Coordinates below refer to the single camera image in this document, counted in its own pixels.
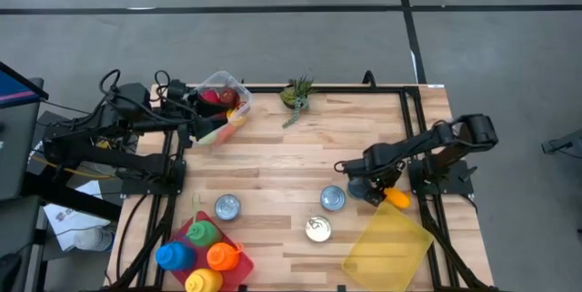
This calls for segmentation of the green plastic squeeze bottle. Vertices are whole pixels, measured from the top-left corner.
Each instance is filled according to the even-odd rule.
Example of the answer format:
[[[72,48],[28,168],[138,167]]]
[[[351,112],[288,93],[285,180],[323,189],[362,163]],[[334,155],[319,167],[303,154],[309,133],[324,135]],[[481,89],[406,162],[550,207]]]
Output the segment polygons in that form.
[[[198,194],[193,194],[192,201],[192,224],[187,229],[186,237],[197,247],[211,247],[213,244],[222,240],[222,233],[218,228],[207,220],[198,220],[197,215],[200,211],[201,201]]]

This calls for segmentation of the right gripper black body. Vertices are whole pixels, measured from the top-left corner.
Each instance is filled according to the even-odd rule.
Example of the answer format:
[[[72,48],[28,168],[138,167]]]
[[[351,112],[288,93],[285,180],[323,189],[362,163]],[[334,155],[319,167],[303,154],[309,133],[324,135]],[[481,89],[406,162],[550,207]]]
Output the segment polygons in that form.
[[[375,166],[366,169],[365,161],[353,159],[341,162],[341,173],[350,178],[359,177],[370,180],[376,186],[382,188],[394,187],[405,169],[405,162],[402,160],[392,162],[388,165]]]

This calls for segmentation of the potted succulent plant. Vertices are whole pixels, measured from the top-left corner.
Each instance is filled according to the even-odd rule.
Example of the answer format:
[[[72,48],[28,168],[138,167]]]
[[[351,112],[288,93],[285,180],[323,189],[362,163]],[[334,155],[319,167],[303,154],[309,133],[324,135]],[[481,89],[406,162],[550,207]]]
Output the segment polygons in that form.
[[[283,128],[289,128],[295,124],[301,116],[301,112],[309,108],[308,98],[315,92],[313,83],[314,79],[307,76],[292,78],[279,93],[283,105],[292,111],[291,117],[282,125]]]

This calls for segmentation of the gold-lidded tin can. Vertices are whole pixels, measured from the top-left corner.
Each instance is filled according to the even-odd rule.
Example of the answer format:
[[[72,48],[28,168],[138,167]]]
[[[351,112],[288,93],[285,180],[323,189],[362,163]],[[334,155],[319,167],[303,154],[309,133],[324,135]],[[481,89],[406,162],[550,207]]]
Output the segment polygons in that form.
[[[312,216],[306,222],[306,235],[314,242],[326,242],[332,233],[332,227],[328,219],[323,216]]]

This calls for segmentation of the white paper sheets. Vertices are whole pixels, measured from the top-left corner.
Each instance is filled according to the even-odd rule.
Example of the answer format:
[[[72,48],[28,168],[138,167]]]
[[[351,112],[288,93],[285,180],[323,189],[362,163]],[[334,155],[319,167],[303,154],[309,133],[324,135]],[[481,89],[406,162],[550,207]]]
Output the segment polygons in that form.
[[[64,206],[48,204],[43,209],[62,251],[70,251],[75,247],[74,237],[81,228],[106,227],[110,224],[107,219]]]

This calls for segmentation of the orange toy fruit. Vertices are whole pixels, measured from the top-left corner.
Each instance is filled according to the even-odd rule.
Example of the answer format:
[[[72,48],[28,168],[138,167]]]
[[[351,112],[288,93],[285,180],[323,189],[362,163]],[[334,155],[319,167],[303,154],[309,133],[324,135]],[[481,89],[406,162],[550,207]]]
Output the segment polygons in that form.
[[[411,205],[411,200],[408,194],[397,187],[385,188],[384,195],[386,202],[399,209],[406,209]]]

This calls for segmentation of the yellow plastic squeeze bottle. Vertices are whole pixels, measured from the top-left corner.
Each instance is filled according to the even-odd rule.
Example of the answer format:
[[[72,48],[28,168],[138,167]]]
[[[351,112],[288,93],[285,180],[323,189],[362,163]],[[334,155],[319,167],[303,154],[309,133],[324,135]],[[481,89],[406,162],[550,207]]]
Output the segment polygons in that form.
[[[223,276],[214,269],[194,270],[184,283],[186,292],[219,292],[224,284]]]

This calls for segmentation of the clear plastic water bottle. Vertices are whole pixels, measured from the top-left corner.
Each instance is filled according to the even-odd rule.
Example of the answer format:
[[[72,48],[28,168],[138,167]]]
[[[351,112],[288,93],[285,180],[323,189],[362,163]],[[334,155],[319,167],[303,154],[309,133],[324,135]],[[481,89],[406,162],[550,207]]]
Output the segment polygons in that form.
[[[115,240],[115,234],[103,227],[92,227],[75,233],[75,247],[85,251],[108,251]]]

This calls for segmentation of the dark red toy fruit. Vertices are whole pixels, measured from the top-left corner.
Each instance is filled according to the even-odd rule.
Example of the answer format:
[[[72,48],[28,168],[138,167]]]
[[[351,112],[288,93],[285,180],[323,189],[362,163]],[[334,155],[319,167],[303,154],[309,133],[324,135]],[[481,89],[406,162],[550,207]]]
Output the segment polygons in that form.
[[[219,94],[219,101],[229,108],[235,108],[240,100],[240,96],[233,88],[225,88]]]

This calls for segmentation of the blue plastic squeeze bottle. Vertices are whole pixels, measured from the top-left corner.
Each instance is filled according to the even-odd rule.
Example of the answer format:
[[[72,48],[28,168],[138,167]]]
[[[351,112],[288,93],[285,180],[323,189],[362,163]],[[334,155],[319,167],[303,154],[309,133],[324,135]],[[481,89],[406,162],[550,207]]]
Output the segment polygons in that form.
[[[196,251],[180,241],[173,241],[158,248],[155,258],[165,270],[186,270],[196,263]]]

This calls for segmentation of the yellow translucent plastic bin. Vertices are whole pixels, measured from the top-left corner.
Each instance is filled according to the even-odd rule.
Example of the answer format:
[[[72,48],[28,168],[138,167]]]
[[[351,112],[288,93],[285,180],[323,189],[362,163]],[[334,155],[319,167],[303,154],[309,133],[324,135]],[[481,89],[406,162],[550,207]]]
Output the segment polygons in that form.
[[[384,202],[351,247],[342,269],[367,291],[405,292],[433,241],[416,221]]]

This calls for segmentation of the silver-lidded tin can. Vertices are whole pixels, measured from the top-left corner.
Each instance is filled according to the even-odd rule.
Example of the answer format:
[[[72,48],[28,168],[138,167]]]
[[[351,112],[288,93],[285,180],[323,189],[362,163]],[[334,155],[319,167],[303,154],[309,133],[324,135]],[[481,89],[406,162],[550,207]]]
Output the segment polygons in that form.
[[[239,199],[232,194],[222,195],[215,202],[215,214],[220,220],[235,220],[240,215],[240,212],[241,203]]]
[[[352,177],[347,183],[347,192],[355,199],[363,200],[370,188],[369,180],[363,177]]]
[[[327,211],[340,211],[345,207],[346,194],[339,186],[326,186],[320,194],[320,204]]]

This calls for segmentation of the computer monitor blue screen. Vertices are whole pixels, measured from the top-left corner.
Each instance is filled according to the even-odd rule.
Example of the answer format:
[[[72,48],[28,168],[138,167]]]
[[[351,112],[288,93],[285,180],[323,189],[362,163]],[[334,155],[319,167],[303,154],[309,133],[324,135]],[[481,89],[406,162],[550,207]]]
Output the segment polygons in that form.
[[[0,109],[39,103],[49,94],[0,61]]]

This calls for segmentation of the orange plastic squeeze bottle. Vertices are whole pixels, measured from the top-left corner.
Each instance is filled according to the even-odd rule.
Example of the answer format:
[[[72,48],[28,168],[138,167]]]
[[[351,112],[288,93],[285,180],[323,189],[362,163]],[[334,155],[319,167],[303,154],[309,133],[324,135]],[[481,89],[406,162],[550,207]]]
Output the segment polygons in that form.
[[[239,265],[243,251],[244,245],[241,243],[217,242],[206,252],[206,262],[216,271],[233,270]]]

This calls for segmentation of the clear plastic bin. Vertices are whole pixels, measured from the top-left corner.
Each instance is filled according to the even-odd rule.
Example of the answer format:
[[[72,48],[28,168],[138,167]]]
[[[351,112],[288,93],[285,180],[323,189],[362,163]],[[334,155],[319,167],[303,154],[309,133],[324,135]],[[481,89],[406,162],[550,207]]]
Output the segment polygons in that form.
[[[190,95],[192,96],[193,100],[196,102],[196,112],[198,113],[198,116],[199,116],[199,102],[203,101],[199,95],[202,91],[207,90],[207,89],[214,89],[217,91],[218,94],[220,94],[220,92],[222,90],[224,90],[225,88],[233,88],[237,91],[237,93],[240,96],[239,103],[235,108],[236,109],[246,108],[248,110],[248,114],[246,116],[246,119],[248,118],[248,115],[249,115],[249,112],[251,109],[251,104],[253,101],[252,94],[246,87],[244,87],[241,83],[236,81],[226,71],[215,72],[210,77],[208,77],[203,83],[201,83],[197,86],[187,86],[187,87],[191,88]],[[200,116],[199,116],[199,121],[212,121],[214,123],[215,130],[221,126],[228,124],[228,120],[215,121],[215,120],[204,119]],[[201,146],[196,141],[188,142],[188,143],[189,143],[189,147]]]

